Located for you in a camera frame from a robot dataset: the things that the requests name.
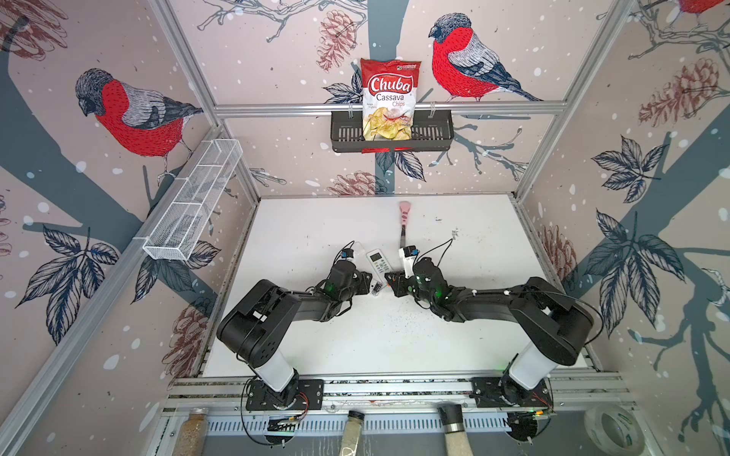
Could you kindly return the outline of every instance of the glass jar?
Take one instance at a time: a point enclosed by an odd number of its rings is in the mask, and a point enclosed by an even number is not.
[[[201,456],[205,435],[208,432],[208,409],[197,408],[190,410],[188,421],[180,426],[172,456]]]

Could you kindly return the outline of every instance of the white tabletop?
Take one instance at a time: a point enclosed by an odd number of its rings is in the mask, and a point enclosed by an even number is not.
[[[224,314],[260,279],[289,290],[316,285],[351,240],[381,249],[402,269],[400,201],[412,203],[408,245],[425,252],[454,238],[440,266],[450,285],[512,287],[544,276],[504,195],[269,199],[256,213]],[[440,254],[429,256],[436,262]],[[386,288],[356,296],[349,312],[329,322],[292,323],[280,349],[303,375],[447,373],[503,369],[528,341],[516,323],[444,322]],[[585,361],[579,357],[575,367]],[[248,375],[215,339],[203,376]]]

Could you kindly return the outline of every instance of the red and white chip bag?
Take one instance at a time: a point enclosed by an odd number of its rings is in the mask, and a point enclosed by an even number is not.
[[[363,72],[363,136],[411,139],[420,62],[360,60]]]

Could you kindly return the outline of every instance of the white wire mesh basket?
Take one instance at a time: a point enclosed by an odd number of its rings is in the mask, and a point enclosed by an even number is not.
[[[236,139],[213,139],[142,247],[159,260],[187,260],[241,159]]]

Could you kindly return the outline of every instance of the bird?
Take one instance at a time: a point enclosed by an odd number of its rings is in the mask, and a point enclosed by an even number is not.
[[[138,89],[114,79],[108,72],[92,68],[76,81],[76,97],[84,116],[96,119],[129,152],[143,157],[163,157],[164,171],[157,176],[158,185],[167,171],[167,154],[183,141],[185,124],[203,109],[168,98],[157,90]]]
[[[471,20],[460,12],[441,16],[431,28],[434,39],[432,69],[436,81],[451,95],[448,101],[487,93],[512,92],[530,101],[541,101],[522,86],[500,63],[472,29]]]
[[[668,0],[657,0],[649,5],[646,6],[646,10],[649,10],[659,4],[662,4]],[[725,0],[675,0],[679,4],[679,13],[682,12],[688,12],[695,15],[695,18],[697,19],[697,25],[692,28],[692,31],[698,29],[698,28],[707,28],[706,23],[701,23],[699,21],[699,15],[703,12],[707,11],[708,9],[712,7],[718,6],[720,3],[722,3]],[[677,14],[674,19],[672,19],[672,22],[665,28],[665,30],[672,30],[674,28],[675,21],[680,15]]]

